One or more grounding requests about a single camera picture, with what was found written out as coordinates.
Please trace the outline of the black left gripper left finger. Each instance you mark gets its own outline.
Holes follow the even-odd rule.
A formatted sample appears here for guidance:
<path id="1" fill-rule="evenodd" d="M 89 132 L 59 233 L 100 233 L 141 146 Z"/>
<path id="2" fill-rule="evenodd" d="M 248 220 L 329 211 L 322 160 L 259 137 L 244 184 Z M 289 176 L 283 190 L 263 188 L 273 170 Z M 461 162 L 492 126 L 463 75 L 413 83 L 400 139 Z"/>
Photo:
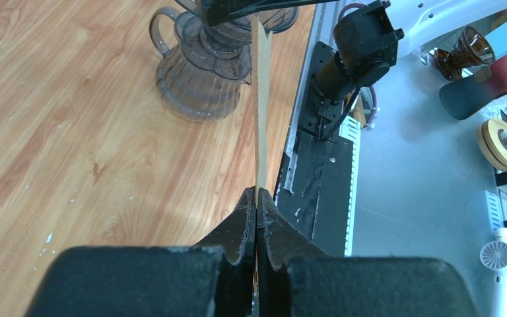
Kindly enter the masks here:
<path id="1" fill-rule="evenodd" d="M 250 316 L 255 190 L 192 246 L 77 246 L 51 263 L 27 316 Z"/>

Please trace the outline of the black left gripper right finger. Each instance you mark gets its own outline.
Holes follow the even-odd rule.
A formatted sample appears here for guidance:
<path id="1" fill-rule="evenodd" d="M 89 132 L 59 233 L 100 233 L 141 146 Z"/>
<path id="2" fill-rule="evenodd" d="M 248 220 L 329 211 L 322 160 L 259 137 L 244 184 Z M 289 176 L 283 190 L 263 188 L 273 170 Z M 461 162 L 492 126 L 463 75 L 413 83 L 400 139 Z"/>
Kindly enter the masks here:
<path id="1" fill-rule="evenodd" d="M 454 266 L 437 258 L 326 254 L 297 231 L 271 194 L 257 193 L 261 316 L 477 316 Z"/>

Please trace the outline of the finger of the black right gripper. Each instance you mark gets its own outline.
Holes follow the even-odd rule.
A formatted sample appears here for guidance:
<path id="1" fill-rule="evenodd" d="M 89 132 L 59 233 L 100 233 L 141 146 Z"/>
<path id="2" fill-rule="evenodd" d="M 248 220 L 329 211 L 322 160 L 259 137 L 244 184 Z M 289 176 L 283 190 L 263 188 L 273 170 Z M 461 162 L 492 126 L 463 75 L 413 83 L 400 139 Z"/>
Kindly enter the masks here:
<path id="1" fill-rule="evenodd" d="M 199 0 L 199 16 L 207 26 L 216 26 L 262 11 L 333 2 L 333 0 Z"/>

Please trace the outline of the grey coffee dripper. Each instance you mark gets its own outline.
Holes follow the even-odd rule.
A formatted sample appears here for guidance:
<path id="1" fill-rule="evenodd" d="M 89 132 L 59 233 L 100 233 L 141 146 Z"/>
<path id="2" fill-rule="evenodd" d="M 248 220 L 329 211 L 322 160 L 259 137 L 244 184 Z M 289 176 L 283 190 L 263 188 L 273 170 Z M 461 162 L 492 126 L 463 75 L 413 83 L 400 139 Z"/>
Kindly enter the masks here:
<path id="1" fill-rule="evenodd" d="M 210 27 L 202 23 L 194 1 L 176 3 L 186 10 L 176 22 L 176 35 L 192 65 L 223 79 L 250 84 L 251 16 Z"/>

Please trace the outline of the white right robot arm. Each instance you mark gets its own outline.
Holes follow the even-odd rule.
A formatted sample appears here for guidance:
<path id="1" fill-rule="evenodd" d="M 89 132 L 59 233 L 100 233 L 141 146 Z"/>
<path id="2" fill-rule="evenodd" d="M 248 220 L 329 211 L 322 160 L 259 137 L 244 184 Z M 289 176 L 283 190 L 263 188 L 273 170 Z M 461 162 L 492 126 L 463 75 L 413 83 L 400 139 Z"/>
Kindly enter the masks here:
<path id="1" fill-rule="evenodd" d="M 207 26 L 252 18 L 252 94 L 259 137 L 265 135 L 272 35 L 262 27 L 258 14 L 300 6 L 301 1 L 196 2 Z M 331 138 L 354 107 L 360 90 L 379 81 L 400 57 L 506 7 L 507 1 L 373 1 L 345 6 L 333 28 L 334 52 L 309 82 L 308 92 L 316 103 L 308 115 L 318 119 L 311 134 L 322 141 Z"/>

